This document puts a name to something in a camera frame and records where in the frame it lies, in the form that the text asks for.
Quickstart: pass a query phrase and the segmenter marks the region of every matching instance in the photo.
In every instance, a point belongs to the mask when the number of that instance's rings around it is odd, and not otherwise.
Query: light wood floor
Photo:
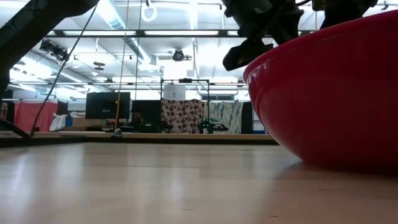
[[[280,146],[71,144],[0,152],[0,223],[398,223],[398,180]]]

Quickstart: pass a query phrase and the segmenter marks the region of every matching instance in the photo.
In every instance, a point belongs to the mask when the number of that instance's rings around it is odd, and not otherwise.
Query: black monitor
[[[114,119],[119,93],[87,93],[86,119]],[[120,93],[119,119],[130,118],[130,93]]]

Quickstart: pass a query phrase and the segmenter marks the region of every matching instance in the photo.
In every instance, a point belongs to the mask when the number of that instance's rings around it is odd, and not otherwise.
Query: person
[[[131,112],[133,117],[132,121],[126,126],[134,128],[134,131],[138,133],[156,132],[155,126],[148,120],[144,119],[144,115],[140,109],[136,108],[131,110]]]

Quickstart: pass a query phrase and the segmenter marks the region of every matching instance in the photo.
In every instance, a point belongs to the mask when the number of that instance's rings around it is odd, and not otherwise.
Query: bowl rim
[[[284,52],[289,51],[290,49],[292,49],[296,46],[310,44],[311,42],[314,42],[316,40],[330,38],[330,37],[333,37],[335,35],[340,35],[345,32],[354,32],[355,30],[358,30],[358,29],[368,29],[369,25],[372,25],[372,24],[378,25],[380,23],[383,23],[385,20],[388,21],[388,20],[391,20],[394,18],[398,19],[398,9],[387,11],[387,12],[382,12],[382,13],[371,15],[371,16],[366,16],[366,17],[363,17],[360,19],[355,19],[353,21],[344,22],[342,24],[331,26],[331,27],[328,27],[328,28],[322,29],[322,30],[317,30],[310,34],[298,37],[294,40],[284,43],[284,44],[258,56],[258,58],[256,58],[256,59],[254,59],[246,67],[246,69],[243,73],[243,81],[245,83],[247,83],[246,80],[249,78],[249,75],[251,74],[251,72],[258,66],[263,64],[264,61],[266,61],[268,58],[276,57],[279,54],[283,54]]]

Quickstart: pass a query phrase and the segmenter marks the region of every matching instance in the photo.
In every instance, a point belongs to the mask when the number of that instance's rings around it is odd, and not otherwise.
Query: red plastic bowl
[[[244,80],[267,131],[304,161],[398,170],[398,11],[281,45]]]

